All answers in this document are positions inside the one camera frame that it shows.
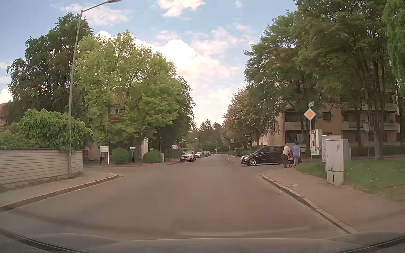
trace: asphalt road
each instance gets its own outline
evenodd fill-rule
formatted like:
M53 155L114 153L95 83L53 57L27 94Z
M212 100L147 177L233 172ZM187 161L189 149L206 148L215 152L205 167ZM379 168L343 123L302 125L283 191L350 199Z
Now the asphalt road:
M344 234L258 177L277 166L242 167L212 155L193 163L110 168L123 177L0 213L0 227L27 236L117 239Z

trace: street lamp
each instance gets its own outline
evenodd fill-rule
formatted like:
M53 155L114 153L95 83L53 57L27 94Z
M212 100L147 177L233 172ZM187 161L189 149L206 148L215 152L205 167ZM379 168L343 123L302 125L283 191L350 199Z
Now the street lamp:
M74 67L76 66L76 49L77 49L77 41L79 39L79 28L81 27L81 19L82 19L82 13L91 10L93 8L96 8L98 6L101 6L103 4L111 4L111 3L118 3L121 0L109 0L105 1L104 3L97 4L93 7L90 7L88 9L81 10L81 14L79 14L79 22L77 23L77 32L76 32L76 41L74 42L74 52L73 52L73 62L71 64L71 77L70 77L70 96L68 98L68 131L70 132L71 135L71 99L73 95L73 78L74 78ZM68 150L68 177L71 178L71 146Z
M198 131L198 150L201 151L201 148L199 147L199 132L204 132L204 130Z

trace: sky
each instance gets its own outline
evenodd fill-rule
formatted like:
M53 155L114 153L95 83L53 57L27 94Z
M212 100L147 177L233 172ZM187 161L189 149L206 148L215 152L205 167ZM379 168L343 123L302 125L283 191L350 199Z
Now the sky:
M103 0L0 0L0 103L10 101L6 68L23 58L25 42ZM95 33L129 30L136 42L173 61L192 88L195 121L222 124L232 94L244 86L244 50L293 0L122 0L85 12Z

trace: yellow diamond sign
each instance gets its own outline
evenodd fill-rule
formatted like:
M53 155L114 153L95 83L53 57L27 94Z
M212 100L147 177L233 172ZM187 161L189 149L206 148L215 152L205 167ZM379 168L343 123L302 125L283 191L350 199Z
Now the yellow diamond sign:
M306 116L306 118L308 118L309 120L312 120L313 118L315 118L316 113L312 110L312 109L307 109L307 111L304 113L304 116Z

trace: car windshield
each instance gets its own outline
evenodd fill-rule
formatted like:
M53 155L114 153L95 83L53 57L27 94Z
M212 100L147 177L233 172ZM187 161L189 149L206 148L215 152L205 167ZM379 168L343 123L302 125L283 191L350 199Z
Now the car windshield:
M402 232L405 0L0 0L0 253Z

